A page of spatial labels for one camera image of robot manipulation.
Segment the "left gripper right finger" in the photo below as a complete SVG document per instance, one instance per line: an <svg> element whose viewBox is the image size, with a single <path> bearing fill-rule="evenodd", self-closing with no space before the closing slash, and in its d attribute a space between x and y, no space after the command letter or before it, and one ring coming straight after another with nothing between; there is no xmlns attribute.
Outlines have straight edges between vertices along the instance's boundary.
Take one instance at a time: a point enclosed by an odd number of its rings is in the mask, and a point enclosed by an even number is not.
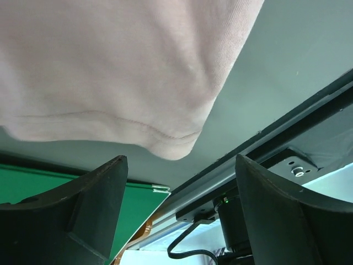
<svg viewBox="0 0 353 265"><path fill-rule="evenodd" d="M237 155L236 180L255 264L352 264L352 203Z"/></svg>

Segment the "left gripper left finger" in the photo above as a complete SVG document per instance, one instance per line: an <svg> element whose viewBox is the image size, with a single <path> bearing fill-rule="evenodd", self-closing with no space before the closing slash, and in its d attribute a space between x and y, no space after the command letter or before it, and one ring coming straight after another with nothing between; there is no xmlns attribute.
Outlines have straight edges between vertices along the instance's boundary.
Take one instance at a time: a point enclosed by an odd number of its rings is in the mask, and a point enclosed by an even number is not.
<svg viewBox="0 0 353 265"><path fill-rule="evenodd" d="M1 204L1 263L104 264L127 175L121 155L47 192Z"/></svg>

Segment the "pink t shirt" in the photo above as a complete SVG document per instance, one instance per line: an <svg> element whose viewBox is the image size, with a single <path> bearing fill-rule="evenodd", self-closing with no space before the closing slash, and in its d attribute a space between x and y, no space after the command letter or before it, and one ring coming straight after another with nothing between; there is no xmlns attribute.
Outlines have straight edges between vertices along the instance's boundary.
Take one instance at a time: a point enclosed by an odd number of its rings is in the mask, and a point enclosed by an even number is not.
<svg viewBox="0 0 353 265"><path fill-rule="evenodd" d="M187 156L262 1L2 1L1 125Z"/></svg>

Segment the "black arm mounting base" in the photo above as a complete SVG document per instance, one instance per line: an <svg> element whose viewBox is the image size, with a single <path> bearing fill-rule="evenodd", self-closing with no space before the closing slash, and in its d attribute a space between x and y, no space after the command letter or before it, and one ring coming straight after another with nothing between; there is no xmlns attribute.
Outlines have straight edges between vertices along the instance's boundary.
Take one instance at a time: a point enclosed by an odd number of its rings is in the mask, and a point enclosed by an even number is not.
<svg viewBox="0 0 353 265"><path fill-rule="evenodd" d="M234 179L236 155L246 155L265 168L300 157L315 169L306 170L302 182L352 162L352 106L337 110L316 110L281 132L253 137L208 166L173 192L165 212L177 213Z"/></svg>

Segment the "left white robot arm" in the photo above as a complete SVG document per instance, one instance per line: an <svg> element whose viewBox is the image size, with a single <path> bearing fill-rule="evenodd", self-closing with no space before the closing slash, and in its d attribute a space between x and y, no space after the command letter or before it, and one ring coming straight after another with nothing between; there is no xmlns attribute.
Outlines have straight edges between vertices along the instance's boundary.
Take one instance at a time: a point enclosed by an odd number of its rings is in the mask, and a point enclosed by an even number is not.
<svg viewBox="0 0 353 265"><path fill-rule="evenodd" d="M351 264L352 204L291 182L239 155L236 178L177 217L191 226L218 215L231 250L216 264ZM1 204L2 264L105 264L110 260L128 174L118 156L97 169L16 204Z"/></svg>

